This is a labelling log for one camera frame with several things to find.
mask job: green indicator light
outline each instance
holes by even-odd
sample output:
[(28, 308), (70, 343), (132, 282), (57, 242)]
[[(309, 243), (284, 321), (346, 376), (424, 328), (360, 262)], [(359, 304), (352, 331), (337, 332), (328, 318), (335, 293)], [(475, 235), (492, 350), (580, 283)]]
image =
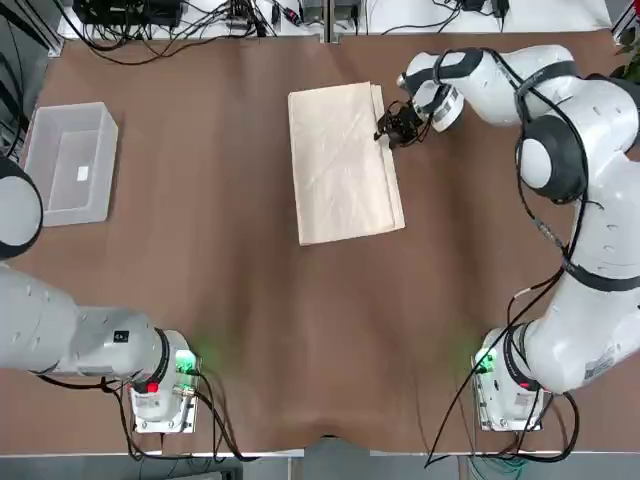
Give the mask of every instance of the green indicator light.
[(193, 352), (178, 350), (176, 352), (176, 371), (179, 373), (193, 372), (197, 370), (197, 360)]

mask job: cable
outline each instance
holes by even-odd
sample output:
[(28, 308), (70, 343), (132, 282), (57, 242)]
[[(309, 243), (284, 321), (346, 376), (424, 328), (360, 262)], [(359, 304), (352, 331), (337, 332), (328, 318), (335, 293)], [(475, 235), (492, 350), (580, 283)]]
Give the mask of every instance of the cable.
[(62, 15), (62, 17), (67, 22), (67, 24), (71, 27), (71, 30), (73, 30), (75, 34), (78, 36), (78, 38), (82, 40), (82, 42), (92, 50), (97, 50), (99, 52), (112, 52), (122, 47), (125, 43), (127, 43), (126, 37), (124, 36), (120, 38), (114, 45), (110, 45), (106, 47), (104, 45), (98, 45), (97, 43), (92, 42), (91, 40), (87, 39), (80, 32), (80, 30), (78, 30), (78, 28), (74, 25), (74, 23), (71, 21), (69, 16), (66, 14), (66, 12), (64, 11), (64, 8), (62, 7), (62, 5), (60, 5), (58, 0), (51, 0), (51, 2), (55, 5), (56, 9), (60, 12), (60, 15)]
[[(22, 59), (20, 58), (20, 50), (18, 49), (18, 43), (16, 42), (16, 37), (13, 33), (13, 27), (9, 23), (9, 20), (5, 18), (5, 21), (7, 22), (7, 27), (9, 27), (9, 33), (11, 34), (11, 40), (13, 41), (13, 48), (16, 51), (16, 58), (18, 60), (18, 68), (20, 69), (20, 91), (18, 92), (20, 101), (18, 102), (18, 108), (20, 109), (20, 112), (22, 112), (22, 114), (24, 115), (24, 71), (22, 69)], [(5, 154), (7, 158), (10, 158), (11, 155), (13, 155), (13, 152), (15, 151), (16, 146), (18, 145), (19, 139), (20, 139), (20, 118), (18, 117), (18, 125), (16, 126), (16, 131), (13, 137), (13, 141), (11, 142), (11, 145), (9, 146), (7, 153)]]
[[(203, 395), (201, 392), (195, 392), (195, 396), (200, 399), (201, 401), (203, 401), (205, 403), (205, 405), (207, 405), (207, 407), (211, 410), (212, 412), (212, 419), (214, 421), (214, 434), (213, 434), (213, 456), (212, 459), (209, 459), (209, 464), (211, 463), (211, 460), (214, 460), (215, 463), (220, 464), (224, 461), (224, 459), (218, 459), (217, 458), (217, 452), (218, 449), (220, 447), (220, 444), (222, 442), (222, 439), (224, 438), (225, 442), (227, 443), (227, 446), (229, 447), (229, 451), (231, 453), (233, 453), (233, 455), (241, 462), (252, 462), (254, 460), (258, 460), (258, 458), (247, 458), (244, 457), (235, 441), (232, 438), (232, 434), (229, 434), (229, 431), (227, 431), (227, 425), (230, 427), (230, 424), (225, 421), (222, 420), (222, 418), (220, 417), (220, 415), (218, 414), (217, 410), (213, 407), (213, 389), (211, 388), (211, 384), (209, 383), (209, 380), (202, 375), (199, 372), (194, 372), (192, 373), (193, 375), (196, 375), (198, 377), (200, 377), (206, 387), (207, 387), (207, 392), (209, 394), (209, 397), (211, 398), (211, 400), (209, 398), (207, 398), (205, 395)], [(111, 385), (113, 385), (114, 383), (118, 383), (118, 380), (110, 380), (110, 381), (106, 381), (105, 377), (102, 377), (100, 383), (97, 384), (90, 384), (90, 385), (83, 385), (83, 384), (74, 384), (74, 383), (65, 383), (65, 382), (61, 382), (59, 380), (55, 380), (53, 378), (50, 378), (46, 375), (36, 375), (39, 379), (41, 379), (42, 381), (50, 384), (50, 385), (54, 385), (56, 387), (61, 387), (61, 388), (65, 388), (68, 390), (75, 390), (75, 391), (88, 391), (88, 390), (101, 390), (102, 392), (106, 393), (106, 394), (110, 394), (113, 395), (116, 398), (116, 401), (118, 403), (118, 411), (119, 411), (119, 415), (120, 415), (120, 423), (122, 425), (122, 430), (123, 433), (125, 435), (125, 440), (127, 443), (127, 452), (129, 454), (129, 456), (136, 462), (142, 461), (144, 459), (153, 459), (153, 460), (171, 460), (171, 461), (178, 461), (178, 460), (192, 460), (192, 459), (196, 459), (199, 458), (197, 456), (194, 455), (151, 455), (146, 453), (144, 450), (142, 450), (137, 443), (135, 442), (135, 440), (133, 439), (133, 437), (130, 434), (130, 430), (129, 430), (129, 424), (127, 422), (127, 416), (124, 410), (124, 404), (122, 401), (122, 395), (123, 395), (123, 389), (125, 386), (124, 382), (120, 382), (120, 386), (116, 389), (116, 388), (112, 388)], [(215, 425), (218, 425), (218, 427), (221, 429), (221, 436), (218, 438), (217, 442), (216, 442), (216, 437), (215, 437)]]
[(144, 39), (141, 39), (143, 41), (143, 43), (145, 44), (145, 46), (147, 47), (147, 49), (149, 49), (154, 56), (147, 58), (145, 60), (140, 60), (140, 61), (136, 61), (136, 62), (126, 62), (126, 61), (121, 61), (121, 60), (117, 60), (115, 58), (111, 58), (107, 55), (105, 55), (102, 51), (96, 51), (95, 49), (91, 48), (91, 46), (89, 45), (89, 48), (91, 48), (92, 52), (97, 55), (100, 58), (103, 58), (105, 60), (108, 60), (112, 63), (115, 63), (117, 65), (126, 65), (126, 66), (140, 66), (140, 65), (146, 65), (148, 63), (154, 62), (160, 58), (171, 58), (174, 55), (186, 50), (187, 48), (191, 48), (191, 47), (195, 47), (195, 46), (199, 46), (199, 45), (205, 45), (207, 43), (211, 43), (215, 40), (218, 40), (220, 38), (246, 38), (250, 35), (252, 35), (253, 33), (255, 33), (255, 26), (251, 24), (251, 22), (247, 25), (247, 30), (242, 33), (242, 34), (226, 34), (226, 35), (219, 35), (219, 36), (215, 36), (215, 37), (211, 37), (205, 40), (201, 40), (201, 41), (196, 41), (196, 42), (192, 42), (192, 43), (188, 43), (185, 45), (182, 45), (181, 47), (177, 48), (176, 50), (169, 52), (169, 50), (171, 49), (171, 47), (173, 46), (173, 44), (177, 41), (177, 40), (188, 40), (191, 36), (193, 36), (198, 30), (201, 31), (201, 34), (204, 32), (204, 28), (208, 27), (209, 25), (221, 20), (226, 14), (229, 13), (229, 2), (225, 2), (221, 5), (219, 5), (218, 7), (216, 7), (214, 10), (208, 12), (203, 18), (201, 18), (198, 22), (196, 23), (192, 23), (189, 24), (187, 27), (185, 27), (184, 29), (182, 29), (180, 32), (178, 32), (177, 34), (172, 34), (170, 30), (165, 30), (165, 31), (169, 31), (169, 36), (170, 36), (170, 40), (167, 43), (167, 45), (164, 46), (164, 48), (161, 51), (156, 51), (155, 49), (153, 49), (148, 43), (144, 42)]
[[(553, 285), (555, 285), (555, 283), (550, 283), (549, 285), (547, 285), (547, 287), (542, 292), (540, 292), (531, 302), (529, 302), (529, 304), (527, 304), (527, 306), (521, 312), (519, 312), (513, 318), (513, 320), (511, 320), (511, 322), (509, 322), (507, 327), (511, 327), (511, 326), (515, 325), (518, 322), (518, 320), (520, 320), (520, 318), (522, 318), (522, 316), (531, 307), (533, 307), (533, 305), (535, 305), (542, 297), (544, 297), (547, 294), (547, 292), (549, 290), (551, 290)], [(431, 465), (431, 459), (433, 458), (433, 454), (436, 451), (436, 447), (438, 446), (438, 443), (440, 441), (440, 437), (442, 436), (442, 432), (444, 431), (444, 427), (445, 427), (447, 421), (449, 420), (449, 417), (451, 416), (451, 412), (453, 411), (456, 402), (458, 401), (458, 399), (462, 395), (462, 392), (464, 391), (465, 387), (471, 381), (471, 379), (473, 378), (473, 375), (475, 375), (476, 371), (478, 370), (478, 368), (480, 367), (482, 362), (485, 360), (485, 358), (487, 357), (487, 355), (489, 354), (491, 349), (494, 348), (500, 342), (500, 340), (502, 340), (504, 338), (504, 336), (506, 335), (507, 331), (508, 331), (508, 329), (505, 328), (502, 332), (500, 332), (500, 334), (496, 337), (496, 339), (487, 348), (487, 351), (484, 353), (484, 355), (482, 355), (482, 357), (480, 357), (480, 359), (471, 368), (471, 371), (469, 372), (469, 374), (465, 378), (464, 382), (462, 382), (462, 385), (460, 386), (460, 388), (458, 388), (458, 391), (456, 392), (456, 394), (455, 394), (455, 396), (454, 396), (454, 398), (453, 398), (453, 400), (451, 402), (451, 405), (449, 405), (449, 408), (447, 409), (447, 412), (444, 415), (442, 423), (440, 424), (440, 428), (438, 429), (438, 433), (436, 434), (435, 441), (433, 442), (433, 446), (431, 447), (431, 452), (429, 452), (429, 456), (427, 458), (427, 463), (425, 464), (424, 468), (427, 468), (427, 467), (429, 467), (429, 465)]]
[[(204, 381), (206, 387), (207, 387), (207, 393), (209, 393), (210, 398), (213, 399), (213, 389), (211, 388), (211, 384), (209, 383), (209, 380), (207, 379), (206, 376), (202, 375), (201, 373), (198, 373), (198, 376)], [(218, 426), (220, 427), (220, 431), (222, 434), (222, 437), (224, 438), (225, 443), (227, 444), (227, 446), (229, 447), (229, 450), (231, 451), (231, 453), (233, 453), (233, 456), (239, 460), (240, 462), (253, 462), (255, 460), (258, 460), (258, 457), (245, 457), (242, 455), (242, 453), (240, 453), (238, 446), (236, 445), (235, 441), (232, 440), (232, 438), (229, 435), (229, 432), (227, 432), (227, 429), (225, 427), (225, 422), (222, 420), (222, 418), (220, 417), (220, 414), (218, 413), (218, 411), (213, 407), (213, 401), (209, 400), (206, 396), (204, 396), (202, 393), (200, 392), (196, 392), (195, 393), (196, 398), (200, 399), (201, 401), (204, 402), (204, 404), (207, 406), (207, 408), (209, 410), (211, 410), (211, 413), (213, 415), (213, 419), (215, 422), (218, 423)]]
[(565, 449), (559, 455), (553, 457), (543, 457), (539, 455), (530, 455), (527, 453), (516, 452), (515, 454), (513, 454), (514, 458), (529, 460), (531, 462), (537, 463), (558, 463), (571, 455), (571, 453), (575, 449), (576, 443), (578, 442), (578, 437), (580, 435), (580, 411), (578, 409), (578, 404), (569, 392), (563, 393), (562, 396), (564, 396), (564, 398), (566, 398), (571, 405), (571, 409), (573, 410), (574, 415), (573, 432), (571, 433), (571, 439), (569, 440), (569, 443), (567, 444)]
[(77, 383), (65, 383), (65, 382), (61, 382), (59, 380), (55, 380), (51, 377), (47, 377), (46, 375), (37, 375), (36, 377), (38, 377), (40, 380), (50, 384), (50, 385), (55, 385), (56, 387), (62, 387), (62, 388), (66, 388), (68, 390), (104, 390), (105, 388), (108, 388), (109, 385), (112, 385), (114, 383), (117, 383), (117, 380), (110, 380), (110, 381), (106, 381), (105, 377), (102, 377), (102, 380), (100, 381), (100, 383), (96, 383), (96, 384), (92, 384), (92, 385), (83, 385), (83, 384), (77, 384)]
[(27, 5), (29, 10), (31, 10), (31, 12), (36, 16), (36, 18), (40, 20), (40, 23), (44, 25), (44, 28), (49, 32), (49, 34), (51, 35), (51, 38), (58, 38), (58, 34), (49, 26), (47, 22), (44, 21), (44, 19), (42, 18), (38, 10), (36, 10), (36, 8), (33, 6), (33, 3), (31, 3), (31, 0), (24, 0), (24, 3)]
[(399, 30), (401, 28), (432, 28), (432, 27), (441, 27), (438, 30), (438, 33), (441, 33), (442, 30), (449, 25), (449, 23), (451, 23), (453, 20), (455, 20), (456, 18), (458, 18), (458, 15), (460, 15), (460, 8), (459, 6), (456, 7), (456, 9), (454, 9), (451, 12), (451, 15), (449, 15), (449, 17), (447, 17), (445, 20), (441, 21), (441, 22), (437, 22), (437, 23), (431, 23), (428, 25), (398, 25), (397, 27), (392, 27), (389, 28), (388, 30), (385, 30), (384, 32), (382, 32), (380, 35), (387, 35), (395, 30)]
[(49, 38), (47, 38), (47, 36), (42, 32), (42, 30), (40, 30), (40, 27), (38, 25), (36, 25), (36, 22), (33, 21), (33, 19), (31, 18), (31, 16), (27, 13), (27, 11), (24, 9), (24, 7), (22, 6), (22, 4), (19, 1), (15, 1), (14, 2), (16, 7), (18, 7), (18, 9), (22, 12), (22, 14), (29, 19), (29, 21), (31, 22), (31, 27), (38, 32), (38, 35), (40, 36), (40, 38), (42, 39), (42, 41), (44, 43), (47, 44), (47, 48), (49, 49), (53, 49), (53, 45), (51, 43), (51, 41), (49, 40)]

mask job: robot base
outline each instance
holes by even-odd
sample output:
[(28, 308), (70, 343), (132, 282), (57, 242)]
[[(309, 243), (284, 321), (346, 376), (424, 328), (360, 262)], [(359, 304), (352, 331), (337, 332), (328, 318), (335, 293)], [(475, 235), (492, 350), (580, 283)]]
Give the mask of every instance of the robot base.
[(195, 431), (198, 377), (181, 373), (184, 358), (192, 358), (193, 368), (199, 370), (195, 356), (184, 337), (173, 330), (165, 330), (169, 340), (170, 358), (167, 372), (155, 393), (140, 394), (133, 388), (131, 405), (137, 433), (193, 433)]
[[(500, 333), (502, 333), (502, 329), (489, 332), (482, 348), (472, 359), (472, 365), (475, 365), (487, 353), (488, 348)], [(478, 368), (479, 373), (476, 373), (474, 378), (474, 394), (482, 430), (522, 431), (532, 408), (534, 409), (533, 415), (531, 415), (527, 431), (540, 430), (542, 426), (538, 419), (544, 403), (544, 393), (540, 392), (538, 402), (534, 405), (536, 392), (521, 387), (511, 378), (505, 367), (503, 341), (500, 340), (491, 349), (481, 362)]]

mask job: black cable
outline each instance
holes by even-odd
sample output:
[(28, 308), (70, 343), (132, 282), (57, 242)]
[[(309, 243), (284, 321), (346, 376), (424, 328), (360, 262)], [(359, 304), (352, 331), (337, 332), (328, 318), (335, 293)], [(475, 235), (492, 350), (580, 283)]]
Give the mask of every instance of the black cable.
[[(511, 320), (511, 322), (509, 323), (509, 325), (507, 327), (509, 328), (509, 327), (512, 327), (513, 325), (515, 325), (520, 320), (520, 318), (522, 318), (522, 316), (524, 316), (524, 314), (527, 313), (529, 311), (529, 309), (531, 309), (531, 307), (533, 307), (536, 303), (538, 303), (538, 301), (542, 297), (544, 297), (547, 294), (547, 292), (549, 290), (551, 290), (551, 288), (553, 288), (554, 285), (555, 285), (555, 282), (550, 283), (549, 285), (547, 285), (547, 287), (542, 292), (540, 292), (531, 302), (529, 302), (527, 304), (527, 306), (522, 311), (520, 311), (513, 318), (513, 320)], [(482, 362), (484, 362), (484, 360), (487, 357), (487, 355), (489, 355), (489, 352), (491, 351), (491, 349), (495, 348), (495, 346), (500, 342), (500, 340), (502, 340), (504, 338), (504, 336), (506, 335), (506, 333), (508, 331), (508, 328), (505, 328), (502, 332), (500, 332), (500, 334), (496, 337), (496, 339), (487, 348), (487, 351), (484, 353), (484, 355), (482, 355), (482, 357), (480, 357), (480, 359), (471, 368), (471, 371), (469, 372), (469, 374), (465, 378), (464, 382), (462, 382), (462, 385), (460, 386), (460, 388), (458, 388), (458, 391), (456, 392), (451, 404), (449, 405), (449, 408), (447, 409), (447, 412), (444, 415), (442, 423), (440, 424), (440, 428), (438, 429), (438, 433), (436, 434), (436, 439), (433, 442), (433, 446), (431, 447), (431, 452), (429, 452), (429, 456), (427, 458), (427, 463), (425, 464), (424, 468), (427, 468), (429, 465), (431, 465), (431, 459), (433, 458), (433, 455), (434, 455), (434, 453), (436, 451), (436, 447), (438, 446), (438, 443), (440, 441), (440, 437), (442, 437), (442, 432), (444, 431), (444, 427), (447, 424), (447, 421), (449, 420), (449, 417), (451, 416), (451, 412), (453, 411), (456, 402), (458, 401), (458, 399), (462, 395), (462, 392), (464, 391), (464, 389), (466, 388), (468, 383), (471, 381), (471, 379), (475, 375), (476, 371), (478, 370), (478, 368), (480, 367)]]
[(575, 449), (576, 443), (578, 442), (578, 437), (580, 435), (580, 411), (578, 409), (578, 404), (569, 392), (563, 393), (562, 396), (564, 396), (568, 400), (574, 415), (573, 432), (571, 433), (571, 439), (569, 440), (569, 443), (567, 444), (565, 449), (560, 454), (553, 457), (543, 457), (539, 455), (530, 455), (527, 453), (516, 452), (513, 454), (514, 458), (529, 460), (536, 463), (558, 463), (571, 455), (571, 453)]
[(38, 377), (40, 380), (50, 385), (66, 388), (68, 390), (104, 390), (105, 388), (108, 388), (109, 385), (117, 383), (117, 380), (110, 380), (107, 382), (104, 377), (102, 377), (102, 380), (100, 381), (100, 383), (91, 384), (91, 385), (65, 383), (65, 382), (61, 382), (60, 380), (55, 380), (51, 377), (47, 377), (46, 375), (36, 375), (36, 377)]
[(451, 15), (449, 15), (449, 17), (447, 17), (445, 20), (441, 21), (441, 22), (437, 22), (437, 23), (431, 23), (428, 25), (398, 25), (397, 27), (392, 27), (389, 28), (388, 30), (385, 30), (384, 32), (382, 32), (380, 35), (387, 35), (388, 33), (391, 33), (395, 30), (399, 30), (401, 28), (432, 28), (432, 27), (442, 27), (440, 30), (438, 30), (438, 33), (442, 32), (442, 29), (444, 27), (446, 27), (447, 25), (449, 25), (449, 23), (451, 23), (453, 20), (455, 20), (458, 15), (460, 14), (460, 9), (456, 9), (454, 11), (451, 12)]
[(36, 32), (38, 32), (38, 35), (40, 36), (40, 38), (42, 38), (42, 40), (47, 44), (47, 48), (49, 49), (53, 49), (53, 44), (51, 43), (51, 41), (47, 38), (47, 36), (42, 32), (42, 30), (40, 30), (40, 27), (38, 25), (36, 25), (36, 22), (33, 21), (33, 19), (31, 18), (31, 16), (27, 13), (27, 11), (24, 9), (24, 7), (22, 6), (22, 4), (20, 4), (19, 1), (15, 1), (14, 2), (16, 7), (18, 7), (18, 9), (22, 12), (22, 14), (29, 19), (29, 21), (31, 22), (31, 28), (33, 28), (33, 30), (35, 30)]
[(24, 3), (27, 5), (27, 7), (29, 8), (29, 10), (31, 10), (31, 12), (35, 15), (35, 17), (40, 20), (40, 23), (42, 25), (44, 25), (44, 28), (47, 29), (47, 31), (49, 32), (49, 34), (51, 35), (52, 38), (58, 38), (58, 34), (55, 32), (55, 30), (53, 30), (49, 24), (47, 22), (44, 21), (44, 19), (42, 18), (42, 15), (40, 15), (40, 13), (38, 12), (38, 10), (36, 10), (36, 8), (33, 6), (33, 4), (31, 3), (31, 0), (24, 0)]
[[(207, 387), (207, 393), (209, 393), (210, 398), (213, 399), (213, 389), (211, 388), (211, 384), (209, 383), (209, 380), (207, 379), (206, 376), (202, 375), (201, 373), (198, 373), (198, 376), (204, 381)], [(214, 408), (213, 401), (209, 400), (205, 395), (203, 395), (200, 392), (195, 392), (195, 396), (196, 398), (204, 402), (207, 408), (211, 410), (213, 419), (215, 422), (218, 423), (218, 427), (220, 428), (220, 432), (224, 438), (224, 441), (227, 444), (227, 447), (229, 447), (229, 451), (233, 453), (233, 456), (240, 462), (253, 462), (255, 460), (258, 460), (257, 457), (245, 457), (242, 455), (242, 453), (240, 453), (238, 446), (236, 445), (235, 441), (232, 440), (232, 438), (229, 435), (229, 432), (226, 429), (225, 422), (220, 417), (220, 414), (218, 413), (218, 411)]]
[(99, 52), (112, 52), (112, 51), (117, 50), (118, 48), (122, 47), (125, 43), (127, 43), (127, 40), (126, 40), (126, 38), (124, 36), (122, 38), (120, 38), (114, 45), (109, 45), (109, 46), (99, 45), (99, 44), (91, 41), (90, 39), (86, 38), (80, 32), (80, 30), (78, 30), (78, 28), (74, 25), (74, 23), (71, 21), (69, 16), (64, 11), (64, 8), (62, 7), (62, 5), (60, 5), (60, 3), (58, 3), (58, 0), (51, 0), (51, 2), (55, 5), (56, 9), (58, 9), (58, 11), (60, 12), (60, 15), (62, 15), (62, 17), (67, 22), (67, 24), (71, 27), (71, 30), (73, 30), (75, 32), (75, 34), (78, 36), (78, 38), (80, 40), (82, 40), (82, 42), (85, 45), (87, 45), (89, 48), (91, 48), (92, 50), (94, 50), (94, 51), (97, 50)]
[(458, 16), (460, 15), (460, 11), (462, 9), (462, 4), (458, 3), (458, 6), (456, 7), (455, 10), (453, 10), (453, 12), (451, 13), (451, 15), (449, 16), (449, 18), (447, 19), (446, 22), (444, 22), (442, 24), (442, 26), (438, 29), (437, 33), (442, 33), (444, 31), (444, 29), (447, 27), (447, 25), (449, 25), (451, 22), (453, 22), (456, 18), (458, 18)]
[(152, 51), (152, 53), (154, 53), (153, 57), (147, 58), (145, 60), (140, 60), (140, 61), (136, 61), (136, 62), (125, 62), (125, 61), (121, 61), (121, 60), (116, 60), (115, 58), (111, 58), (108, 57), (106, 55), (104, 55), (103, 53), (99, 52), (99, 51), (95, 51), (92, 49), (93, 53), (97, 56), (99, 56), (100, 58), (103, 58), (105, 60), (108, 60), (112, 63), (115, 63), (117, 65), (126, 65), (126, 66), (140, 66), (140, 65), (146, 65), (148, 63), (154, 62), (156, 60), (159, 60), (160, 58), (171, 58), (174, 55), (186, 50), (187, 48), (191, 48), (194, 46), (199, 46), (199, 45), (205, 45), (207, 43), (211, 43), (215, 40), (218, 40), (220, 38), (238, 38), (238, 39), (242, 39), (242, 38), (246, 38), (250, 35), (252, 35), (253, 33), (255, 33), (254, 27), (249, 24), (247, 26), (247, 30), (242, 33), (242, 34), (226, 34), (226, 35), (219, 35), (216, 37), (211, 37), (205, 40), (201, 40), (201, 41), (196, 41), (193, 43), (188, 43), (186, 45), (182, 45), (181, 47), (177, 48), (176, 50), (167, 53), (170, 48), (173, 46), (173, 44), (177, 41), (177, 40), (187, 40), (189, 39), (192, 35), (194, 35), (199, 29), (202, 29), (216, 21), (218, 21), (220, 18), (222, 18), (224, 15), (226, 15), (228, 13), (228, 7), (229, 7), (229, 3), (225, 2), (224, 4), (219, 5), (218, 7), (216, 7), (214, 10), (212, 10), (211, 12), (208, 12), (208, 14), (203, 18), (200, 19), (197, 23), (193, 23), (190, 26), (184, 28), (183, 30), (181, 30), (180, 32), (178, 32), (178, 34), (176, 34), (175, 36), (172, 36), (172, 38), (170, 39), (170, 41), (167, 43), (167, 45), (164, 46), (164, 49), (162, 51), (155, 51), (150, 45), (146, 44), (147, 48), (149, 50)]
[(45, 41), (42, 35), (38, 34), (30, 24), (25, 22), (18, 14), (5, 6), (2, 2), (0, 2), (0, 17), (6, 18), (42, 48), (50, 48), (50, 45)]
[(536, 390), (536, 395), (533, 398), (533, 405), (531, 406), (531, 411), (529, 412), (527, 421), (524, 423), (524, 428), (522, 429), (522, 435), (520, 435), (520, 441), (518, 442), (518, 446), (516, 447), (516, 453), (520, 452), (520, 450), (522, 449), (522, 445), (524, 444), (524, 437), (527, 433), (527, 429), (529, 428), (529, 425), (531, 424), (531, 419), (533, 418), (533, 414), (536, 411), (536, 407), (538, 406), (538, 399), (540, 398), (540, 390), (542, 389), (539, 388), (538, 390)]
[[(7, 22), (9, 33), (11, 34), (11, 40), (13, 41), (13, 48), (16, 51), (16, 58), (18, 60), (18, 68), (20, 69), (20, 92), (18, 92), (20, 101), (18, 102), (18, 108), (20, 109), (20, 112), (22, 112), (22, 114), (24, 115), (24, 70), (22, 69), (22, 59), (20, 58), (20, 50), (18, 49), (18, 43), (16, 42), (16, 37), (13, 34), (13, 27), (9, 23), (9, 20), (5, 18), (5, 21)], [(18, 125), (16, 126), (16, 131), (13, 137), (13, 141), (11, 142), (11, 145), (9, 146), (7, 153), (5, 154), (7, 158), (10, 158), (11, 155), (13, 155), (13, 152), (15, 151), (16, 146), (18, 145), (19, 139), (20, 139), (20, 119), (18, 118)]]

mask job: electronic equipment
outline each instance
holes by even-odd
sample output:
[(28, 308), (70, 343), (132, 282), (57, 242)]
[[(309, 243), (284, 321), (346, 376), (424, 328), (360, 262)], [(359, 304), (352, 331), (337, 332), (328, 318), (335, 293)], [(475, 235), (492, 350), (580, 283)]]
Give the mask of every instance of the electronic equipment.
[(181, 0), (73, 0), (73, 11), (85, 25), (126, 26), (180, 24)]
[(460, 0), (462, 10), (468, 12), (480, 12), (487, 0)]

